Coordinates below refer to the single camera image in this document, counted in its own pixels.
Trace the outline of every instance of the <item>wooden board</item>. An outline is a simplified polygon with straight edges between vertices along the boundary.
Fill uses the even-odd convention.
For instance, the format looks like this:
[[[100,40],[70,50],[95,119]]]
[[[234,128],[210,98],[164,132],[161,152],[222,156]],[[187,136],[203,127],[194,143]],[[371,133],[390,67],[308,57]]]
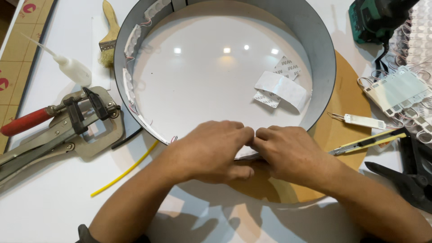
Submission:
[[[39,48],[21,33],[43,42],[57,0],[25,0],[0,59],[0,126],[16,119]],[[9,138],[0,134],[0,155]]]
[[[333,95],[330,102],[309,134],[324,151],[330,151],[343,144],[371,136],[371,129],[343,123],[332,119],[327,112],[340,115],[353,114],[371,117],[369,102],[357,85],[357,74],[350,64],[336,51],[337,74]],[[366,150],[360,150],[338,159],[358,170],[366,156]],[[324,195],[309,188],[291,184],[270,177],[269,173],[255,170],[255,176],[248,181],[233,181],[229,186],[235,190],[260,200],[277,203],[297,203],[311,201]]]

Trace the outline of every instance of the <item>yellow wire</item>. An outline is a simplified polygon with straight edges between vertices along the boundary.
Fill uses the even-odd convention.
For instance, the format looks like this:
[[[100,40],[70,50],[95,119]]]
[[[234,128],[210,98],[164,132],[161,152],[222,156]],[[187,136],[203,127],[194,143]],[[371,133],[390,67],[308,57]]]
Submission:
[[[123,177],[125,177],[125,175],[129,174],[129,172],[131,172],[133,169],[135,169],[135,167],[137,167],[149,155],[149,153],[156,147],[156,145],[158,144],[158,142],[159,141],[156,140],[156,142],[149,148],[149,150],[147,150],[147,152],[141,157],[141,159],[139,159],[135,164],[133,164],[133,166],[131,166],[129,169],[127,169],[122,175],[120,175],[119,177],[117,177],[115,180],[113,180],[112,182],[110,182],[108,185],[106,185],[106,186],[100,188],[99,190],[97,190],[96,192],[90,194],[90,197],[94,197],[97,194],[103,192],[104,190],[106,190],[110,186],[114,185],[119,180],[121,180]]]

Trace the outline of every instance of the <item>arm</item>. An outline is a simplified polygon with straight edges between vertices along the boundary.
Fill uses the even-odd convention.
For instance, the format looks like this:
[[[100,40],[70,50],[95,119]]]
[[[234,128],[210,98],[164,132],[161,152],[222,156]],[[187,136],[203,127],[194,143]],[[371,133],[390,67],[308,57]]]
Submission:
[[[248,179],[253,169],[234,165],[234,157],[253,137],[254,130],[240,122],[200,124],[169,145],[105,202],[89,227],[91,236],[101,243],[134,241],[145,233],[177,183],[190,179],[209,183]]]
[[[366,231],[390,242],[425,243],[432,228],[409,203],[323,152],[303,128],[260,128],[252,147],[273,177],[334,197]]]

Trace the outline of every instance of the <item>red handle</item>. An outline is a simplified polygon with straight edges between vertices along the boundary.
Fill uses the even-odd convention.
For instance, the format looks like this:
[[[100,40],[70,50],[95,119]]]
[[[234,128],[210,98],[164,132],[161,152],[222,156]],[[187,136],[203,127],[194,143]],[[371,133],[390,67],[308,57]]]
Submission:
[[[11,137],[17,135],[18,133],[29,130],[34,126],[49,120],[50,118],[52,118],[52,116],[48,115],[45,108],[42,108],[4,125],[0,129],[0,133],[7,137]]]

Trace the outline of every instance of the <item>yellow utility knife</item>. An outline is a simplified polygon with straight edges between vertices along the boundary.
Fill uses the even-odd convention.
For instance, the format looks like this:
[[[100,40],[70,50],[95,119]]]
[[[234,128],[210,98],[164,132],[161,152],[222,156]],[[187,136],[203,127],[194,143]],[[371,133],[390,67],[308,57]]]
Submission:
[[[362,140],[358,140],[349,144],[342,145],[341,147],[332,150],[328,153],[332,155],[338,155],[342,153],[354,152],[374,145],[390,142],[399,137],[400,138],[406,137],[407,133],[408,130],[406,128],[401,128],[397,130],[388,130]]]

